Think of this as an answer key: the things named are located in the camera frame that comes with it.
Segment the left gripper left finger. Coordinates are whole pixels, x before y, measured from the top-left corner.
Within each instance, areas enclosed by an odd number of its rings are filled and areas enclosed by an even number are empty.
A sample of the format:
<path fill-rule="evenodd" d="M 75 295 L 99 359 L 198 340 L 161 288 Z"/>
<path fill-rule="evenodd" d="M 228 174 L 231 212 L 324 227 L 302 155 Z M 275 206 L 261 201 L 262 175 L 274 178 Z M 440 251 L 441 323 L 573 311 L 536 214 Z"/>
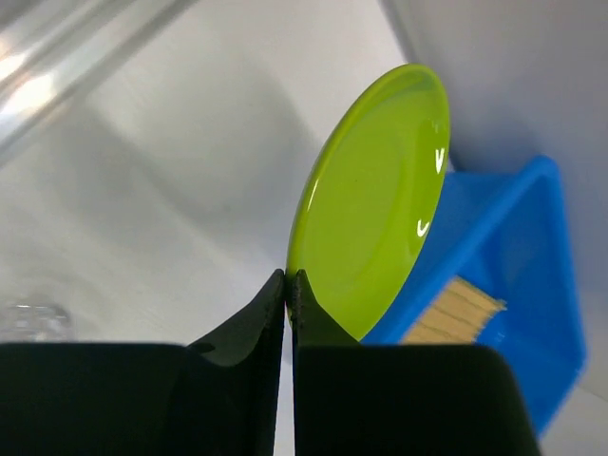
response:
<path fill-rule="evenodd" d="M 5 455 L 270 455 L 285 275 L 205 336 L 161 343 L 5 343 Z"/>

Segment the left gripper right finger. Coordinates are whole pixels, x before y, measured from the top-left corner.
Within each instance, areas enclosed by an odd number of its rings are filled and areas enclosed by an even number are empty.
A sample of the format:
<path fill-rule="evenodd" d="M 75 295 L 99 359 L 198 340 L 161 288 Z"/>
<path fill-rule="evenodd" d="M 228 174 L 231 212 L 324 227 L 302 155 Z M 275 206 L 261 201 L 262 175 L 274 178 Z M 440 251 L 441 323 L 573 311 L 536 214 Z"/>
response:
<path fill-rule="evenodd" d="M 477 345 L 365 346 L 291 279 L 298 455 L 538 455 L 504 359 Z"/>

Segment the woven bamboo placemat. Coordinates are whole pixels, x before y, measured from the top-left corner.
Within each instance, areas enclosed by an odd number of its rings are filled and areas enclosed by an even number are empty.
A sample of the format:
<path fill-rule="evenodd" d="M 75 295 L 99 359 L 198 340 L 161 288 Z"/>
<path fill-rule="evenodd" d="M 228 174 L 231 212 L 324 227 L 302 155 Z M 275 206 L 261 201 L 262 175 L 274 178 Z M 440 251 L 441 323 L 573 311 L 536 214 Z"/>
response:
<path fill-rule="evenodd" d="M 456 276 L 414 321 L 401 343 L 472 344 L 505 309 L 504 301 Z"/>

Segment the green round plate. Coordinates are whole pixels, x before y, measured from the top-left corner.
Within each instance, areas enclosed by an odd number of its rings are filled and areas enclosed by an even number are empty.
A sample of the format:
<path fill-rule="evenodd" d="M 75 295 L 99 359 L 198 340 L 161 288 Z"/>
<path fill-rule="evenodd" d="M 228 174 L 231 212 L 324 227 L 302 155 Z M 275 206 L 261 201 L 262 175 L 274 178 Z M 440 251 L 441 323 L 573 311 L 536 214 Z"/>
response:
<path fill-rule="evenodd" d="M 447 92 L 429 67 L 374 81 L 325 141 L 291 229 L 286 272 L 362 340 L 402 290 L 426 242 L 447 173 Z"/>

